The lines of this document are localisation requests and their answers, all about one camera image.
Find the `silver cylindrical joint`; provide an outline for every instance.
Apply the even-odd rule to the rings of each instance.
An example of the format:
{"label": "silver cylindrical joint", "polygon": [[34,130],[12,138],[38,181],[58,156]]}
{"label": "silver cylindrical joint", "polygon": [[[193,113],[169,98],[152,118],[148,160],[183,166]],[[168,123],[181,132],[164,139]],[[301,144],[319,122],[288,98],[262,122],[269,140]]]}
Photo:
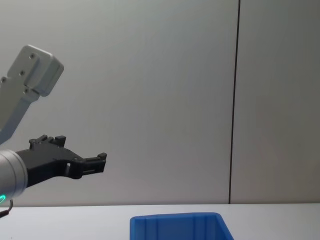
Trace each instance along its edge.
{"label": "silver cylindrical joint", "polygon": [[0,203],[13,199],[26,189],[27,168],[18,154],[0,150]]}

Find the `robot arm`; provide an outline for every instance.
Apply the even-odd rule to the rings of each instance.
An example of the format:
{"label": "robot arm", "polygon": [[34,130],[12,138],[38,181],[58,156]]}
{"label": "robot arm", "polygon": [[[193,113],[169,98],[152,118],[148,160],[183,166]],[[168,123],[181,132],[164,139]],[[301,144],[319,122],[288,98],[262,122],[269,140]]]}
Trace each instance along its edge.
{"label": "robot arm", "polygon": [[[16,130],[30,104],[47,96],[62,74],[64,66],[49,52],[24,46],[7,73],[0,80],[0,144]],[[29,140],[29,149],[0,151],[0,204],[18,197],[23,191],[53,177],[80,179],[102,173],[106,153],[82,158],[64,148],[65,136],[43,135]],[[0,218],[9,214],[0,212]]]}

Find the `white table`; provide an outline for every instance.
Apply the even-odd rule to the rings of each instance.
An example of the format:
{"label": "white table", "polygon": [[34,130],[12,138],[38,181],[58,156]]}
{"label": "white table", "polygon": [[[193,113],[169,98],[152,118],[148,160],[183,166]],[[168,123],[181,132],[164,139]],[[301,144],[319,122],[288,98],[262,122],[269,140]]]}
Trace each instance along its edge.
{"label": "white table", "polygon": [[320,239],[320,204],[221,204],[16,207],[0,240],[129,240],[131,217],[185,212],[221,214],[235,240]]}

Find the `blue container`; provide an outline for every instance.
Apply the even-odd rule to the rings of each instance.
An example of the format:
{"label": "blue container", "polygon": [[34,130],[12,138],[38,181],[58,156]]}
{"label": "blue container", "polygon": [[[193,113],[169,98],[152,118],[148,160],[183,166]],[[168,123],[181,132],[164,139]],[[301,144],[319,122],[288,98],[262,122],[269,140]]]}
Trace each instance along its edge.
{"label": "blue container", "polygon": [[135,216],[130,240],[234,240],[223,218],[214,212]]}

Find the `vertical black line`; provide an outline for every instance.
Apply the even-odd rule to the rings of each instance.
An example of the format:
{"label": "vertical black line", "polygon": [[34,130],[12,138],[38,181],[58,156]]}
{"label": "vertical black line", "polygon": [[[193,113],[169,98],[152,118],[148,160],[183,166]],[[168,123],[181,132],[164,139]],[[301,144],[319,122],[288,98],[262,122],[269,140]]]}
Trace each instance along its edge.
{"label": "vertical black line", "polygon": [[241,0],[238,0],[238,18],[237,18],[237,26],[236,26],[235,60],[234,60],[234,76],[233,76],[231,149],[230,149],[230,170],[229,170],[229,201],[228,201],[229,204],[231,203],[231,178],[232,178],[232,160],[233,160],[232,157],[233,157],[233,148],[234,148],[235,99],[236,99],[236,80],[237,80],[237,63],[238,63],[240,5],[241,5]]}

